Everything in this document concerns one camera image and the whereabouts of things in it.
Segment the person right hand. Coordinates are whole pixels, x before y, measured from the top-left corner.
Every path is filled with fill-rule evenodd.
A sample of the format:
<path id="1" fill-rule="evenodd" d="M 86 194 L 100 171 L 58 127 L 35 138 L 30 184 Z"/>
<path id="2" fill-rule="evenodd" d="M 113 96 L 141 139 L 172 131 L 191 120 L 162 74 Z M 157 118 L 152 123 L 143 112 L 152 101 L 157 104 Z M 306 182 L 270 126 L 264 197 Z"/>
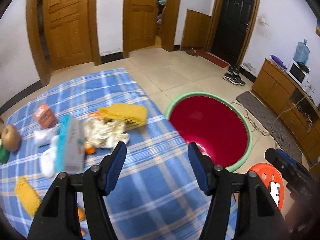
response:
<path id="1" fill-rule="evenodd" d="M 319 202 L 296 201 L 285 216 L 290 239 L 319 239 Z"/>

